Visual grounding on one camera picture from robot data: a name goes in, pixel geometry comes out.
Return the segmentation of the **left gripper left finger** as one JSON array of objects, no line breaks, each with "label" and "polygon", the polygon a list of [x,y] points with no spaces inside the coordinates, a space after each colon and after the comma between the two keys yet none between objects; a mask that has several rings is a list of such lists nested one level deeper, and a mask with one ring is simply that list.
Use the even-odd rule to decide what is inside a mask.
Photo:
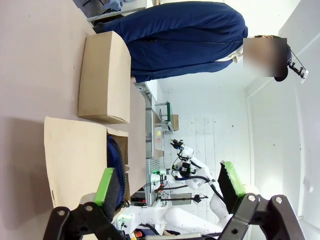
[{"label": "left gripper left finger", "polygon": [[81,240],[93,234],[99,240],[124,240],[125,234],[112,224],[120,183],[114,168],[102,174],[93,201],[81,203],[74,210],[59,206],[51,211],[43,238],[45,240]]}]

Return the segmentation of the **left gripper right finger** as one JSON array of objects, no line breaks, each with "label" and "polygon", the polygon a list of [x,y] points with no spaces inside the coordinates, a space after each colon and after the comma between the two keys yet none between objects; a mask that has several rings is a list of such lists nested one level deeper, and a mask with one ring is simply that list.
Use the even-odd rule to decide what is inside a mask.
[{"label": "left gripper right finger", "polygon": [[304,240],[294,210],[285,195],[265,199],[259,194],[246,193],[233,164],[220,163],[218,184],[224,203],[232,215],[219,240],[242,240],[250,225],[257,225],[267,240]]}]

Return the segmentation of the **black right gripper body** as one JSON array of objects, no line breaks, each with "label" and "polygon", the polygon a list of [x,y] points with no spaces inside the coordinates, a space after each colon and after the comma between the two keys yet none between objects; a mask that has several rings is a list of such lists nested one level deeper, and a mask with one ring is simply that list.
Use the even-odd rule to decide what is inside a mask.
[{"label": "black right gripper body", "polygon": [[170,144],[172,145],[172,147],[176,150],[180,150],[183,151],[186,147],[186,145],[184,144],[183,139],[177,140],[177,139],[171,139],[170,140]]}]

